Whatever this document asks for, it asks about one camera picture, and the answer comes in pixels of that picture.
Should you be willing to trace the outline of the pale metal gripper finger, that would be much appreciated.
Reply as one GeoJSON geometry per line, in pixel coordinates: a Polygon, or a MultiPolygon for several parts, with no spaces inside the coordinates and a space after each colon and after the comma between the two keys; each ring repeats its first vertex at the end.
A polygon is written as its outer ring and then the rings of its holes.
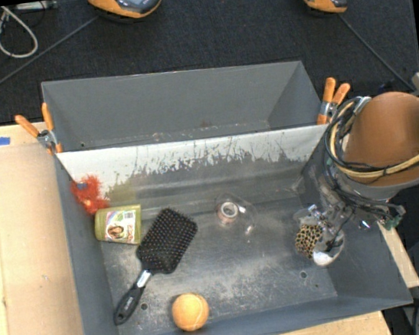
{"type": "Polygon", "coordinates": [[[325,253],[342,251],[345,247],[345,236],[340,224],[329,223],[323,228],[323,242],[325,253]]]}
{"type": "Polygon", "coordinates": [[[320,210],[318,210],[318,207],[312,204],[311,206],[298,210],[295,213],[295,217],[299,227],[302,225],[313,226],[320,223],[321,213],[320,210]]]}

